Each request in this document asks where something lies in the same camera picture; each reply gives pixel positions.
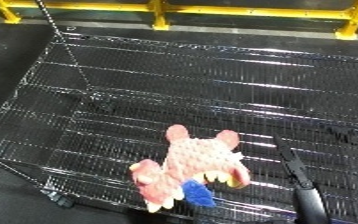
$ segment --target plush toy ear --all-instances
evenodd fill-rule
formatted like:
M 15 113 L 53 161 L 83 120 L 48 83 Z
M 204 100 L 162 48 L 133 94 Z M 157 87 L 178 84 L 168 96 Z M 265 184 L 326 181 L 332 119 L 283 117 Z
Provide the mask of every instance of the plush toy ear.
M 237 147 L 240 144 L 240 138 L 237 132 L 224 130 L 221 131 L 219 134 L 216 135 L 216 138 L 225 142 L 227 146 L 230 147 L 231 150 Z
M 144 185 L 148 185 L 148 184 L 153 183 L 153 179 L 151 179 L 150 177 L 144 176 L 144 175 L 139 175 L 137 177 L 137 181 L 139 183 L 141 183 L 141 184 L 144 184 Z
M 189 138 L 189 132 L 180 124 L 172 125 L 168 128 L 166 138 L 169 142 Z

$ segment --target blue fabric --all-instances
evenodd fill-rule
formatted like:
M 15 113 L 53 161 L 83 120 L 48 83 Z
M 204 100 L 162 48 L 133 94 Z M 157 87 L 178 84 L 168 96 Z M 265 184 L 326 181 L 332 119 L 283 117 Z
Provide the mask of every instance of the blue fabric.
M 182 189 L 187 202 L 197 206 L 215 207 L 212 199 L 212 192 L 204 184 L 196 180 L 188 180 L 182 185 Z

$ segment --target chrome wire grid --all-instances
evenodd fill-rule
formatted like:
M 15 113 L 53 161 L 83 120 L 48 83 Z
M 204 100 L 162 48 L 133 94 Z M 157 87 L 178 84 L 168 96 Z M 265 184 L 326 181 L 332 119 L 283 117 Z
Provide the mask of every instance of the chrome wire grid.
M 64 33 L 91 89 L 53 39 L 0 109 L 0 161 L 40 168 L 45 189 L 144 209 L 128 167 L 162 162 L 166 129 L 240 133 L 252 184 L 211 184 L 217 208 L 165 213 L 216 223 L 293 219 L 272 134 L 321 184 L 335 219 L 358 223 L 358 145 L 325 126 L 358 127 L 358 58 Z

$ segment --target yellow railing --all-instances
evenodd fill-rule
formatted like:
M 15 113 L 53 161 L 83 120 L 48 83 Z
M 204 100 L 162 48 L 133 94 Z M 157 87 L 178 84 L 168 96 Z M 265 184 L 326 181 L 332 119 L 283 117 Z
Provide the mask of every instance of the yellow railing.
M 168 30 L 169 24 L 165 13 L 193 13 L 212 15 L 237 16 L 266 16 L 310 19 L 335 19 L 346 21 L 344 27 L 336 31 L 336 37 L 342 40 L 357 39 L 358 30 L 358 0 L 345 10 L 306 10 L 306 9 L 273 9 L 219 6 L 171 5 L 166 0 L 150 0 L 147 4 L 119 4 L 119 3 L 84 3 L 84 2 L 50 2 L 46 6 L 53 9 L 97 10 L 97 11 L 129 11 L 154 13 L 155 30 Z M 0 10 L 6 17 L 7 23 L 19 23 L 21 17 L 11 11 L 11 8 L 36 8 L 36 4 L 29 0 L 0 0 Z

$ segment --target metal wire rack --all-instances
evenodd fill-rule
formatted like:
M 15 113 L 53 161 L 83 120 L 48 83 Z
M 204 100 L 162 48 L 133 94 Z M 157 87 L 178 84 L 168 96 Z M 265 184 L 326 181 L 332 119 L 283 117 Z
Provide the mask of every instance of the metal wire rack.
M 163 212 L 213 223 L 292 220 L 271 138 L 279 133 L 321 184 L 333 218 L 358 223 L 358 145 L 325 128 L 358 127 L 358 58 L 61 34 L 65 42 L 51 40 L 0 109 L 0 162 L 41 169 L 38 187 L 144 209 L 128 167 L 163 161 L 167 127 L 184 124 L 199 138 L 231 129 L 252 185 L 212 184 L 217 208 Z

